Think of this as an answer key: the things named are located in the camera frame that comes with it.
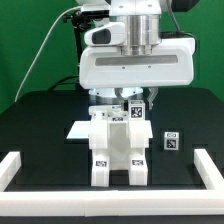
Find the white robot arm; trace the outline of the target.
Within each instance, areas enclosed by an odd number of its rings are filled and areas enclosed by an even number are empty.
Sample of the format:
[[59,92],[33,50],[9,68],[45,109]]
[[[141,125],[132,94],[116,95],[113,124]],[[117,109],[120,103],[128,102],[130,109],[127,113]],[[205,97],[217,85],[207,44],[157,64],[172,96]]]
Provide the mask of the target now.
[[81,15],[98,22],[87,31],[80,60],[80,84],[85,89],[147,87],[152,101],[160,86],[188,85],[194,77],[197,42],[176,30],[160,31],[164,12],[191,10],[200,0],[77,0]]

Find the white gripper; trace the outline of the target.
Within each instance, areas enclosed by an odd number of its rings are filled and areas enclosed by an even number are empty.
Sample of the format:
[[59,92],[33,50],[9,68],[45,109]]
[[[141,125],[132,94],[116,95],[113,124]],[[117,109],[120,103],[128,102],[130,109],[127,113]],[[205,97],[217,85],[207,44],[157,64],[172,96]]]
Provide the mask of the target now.
[[150,87],[149,109],[160,86],[189,85],[194,78],[193,38],[163,39],[149,55],[126,56],[121,46],[125,25],[109,22],[87,31],[86,49],[80,60],[79,81],[83,88],[115,88],[114,93],[124,110],[123,88]]

